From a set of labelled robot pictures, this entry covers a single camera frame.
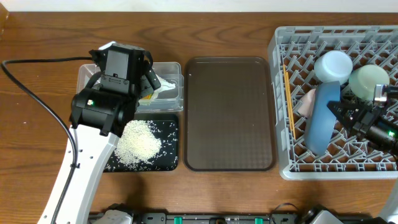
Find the brown tray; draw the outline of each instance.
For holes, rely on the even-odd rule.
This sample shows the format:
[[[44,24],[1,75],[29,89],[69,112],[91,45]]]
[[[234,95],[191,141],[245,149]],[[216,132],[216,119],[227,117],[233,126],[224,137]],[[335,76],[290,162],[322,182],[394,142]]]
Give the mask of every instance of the brown tray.
[[[193,58],[185,77],[185,165],[195,171],[270,169],[275,109],[268,63]]]

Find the white wall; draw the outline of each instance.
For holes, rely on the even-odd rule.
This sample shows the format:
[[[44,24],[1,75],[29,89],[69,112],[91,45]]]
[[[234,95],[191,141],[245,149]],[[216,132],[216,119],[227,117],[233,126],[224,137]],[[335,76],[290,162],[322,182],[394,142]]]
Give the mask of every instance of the white wall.
[[[398,0],[0,0],[9,11],[398,12]]]

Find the white round object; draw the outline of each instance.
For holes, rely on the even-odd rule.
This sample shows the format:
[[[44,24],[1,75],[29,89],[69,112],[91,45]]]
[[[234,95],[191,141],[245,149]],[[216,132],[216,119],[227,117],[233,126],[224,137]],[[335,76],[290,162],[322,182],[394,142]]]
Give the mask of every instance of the white round object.
[[[387,72],[377,65],[365,65],[353,71],[349,77],[351,91],[362,100],[373,100],[374,87],[379,84],[389,85],[390,78]]]
[[[353,71],[353,61],[344,52],[332,50],[315,62],[314,71],[321,82],[339,81],[342,85]]]

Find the lattice basket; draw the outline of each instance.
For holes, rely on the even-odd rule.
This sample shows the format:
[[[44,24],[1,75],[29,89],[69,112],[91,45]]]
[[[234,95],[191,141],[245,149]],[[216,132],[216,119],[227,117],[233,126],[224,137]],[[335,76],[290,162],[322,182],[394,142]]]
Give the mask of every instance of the lattice basket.
[[[316,156],[305,147],[307,119],[297,110],[301,97],[320,84],[313,71],[315,61],[330,50],[349,55],[354,69],[367,64],[382,67],[390,84],[398,85],[398,26],[279,27],[269,44],[268,56],[281,176],[293,180],[397,178],[396,162],[390,154],[349,136],[337,121],[326,154]],[[289,129],[283,64],[289,73],[296,140]],[[341,95],[345,102],[366,103],[354,96],[347,83],[341,87]],[[388,108],[385,117],[398,124],[398,101]]]

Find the green tape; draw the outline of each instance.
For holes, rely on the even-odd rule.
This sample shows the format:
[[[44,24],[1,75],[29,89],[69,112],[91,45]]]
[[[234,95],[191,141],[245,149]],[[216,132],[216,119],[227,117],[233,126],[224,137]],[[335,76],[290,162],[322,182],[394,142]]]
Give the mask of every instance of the green tape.
[[[255,218],[254,219],[254,224],[262,224],[262,223],[263,223],[262,218]]]
[[[174,217],[174,224],[182,224],[182,217]]]

